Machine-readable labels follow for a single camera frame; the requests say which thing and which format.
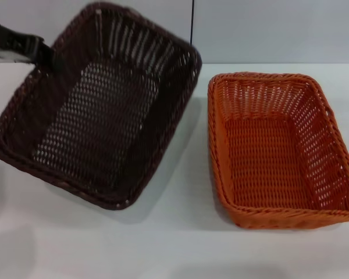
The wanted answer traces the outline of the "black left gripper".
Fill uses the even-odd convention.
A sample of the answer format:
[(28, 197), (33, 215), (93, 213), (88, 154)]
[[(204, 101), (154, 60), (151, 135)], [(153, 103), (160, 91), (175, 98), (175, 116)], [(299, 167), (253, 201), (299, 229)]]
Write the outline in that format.
[(56, 69), (55, 51), (41, 37), (19, 33), (1, 25), (0, 59)]

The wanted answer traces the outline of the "dark brown woven basket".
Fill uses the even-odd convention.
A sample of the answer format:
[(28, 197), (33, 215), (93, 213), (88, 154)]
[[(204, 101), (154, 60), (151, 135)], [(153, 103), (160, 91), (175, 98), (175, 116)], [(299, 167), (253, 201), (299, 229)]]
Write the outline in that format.
[(157, 170), (197, 85), (187, 41), (108, 2), (86, 5), (0, 115), (0, 160), (109, 210)]

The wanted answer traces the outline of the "orange woven basket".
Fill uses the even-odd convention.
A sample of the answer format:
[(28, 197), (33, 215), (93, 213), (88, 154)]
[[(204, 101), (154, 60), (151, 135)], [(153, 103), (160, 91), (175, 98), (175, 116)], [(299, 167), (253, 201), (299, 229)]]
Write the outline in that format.
[(215, 188), (249, 229), (313, 229), (349, 221), (349, 153), (315, 79), (238, 72), (208, 85)]

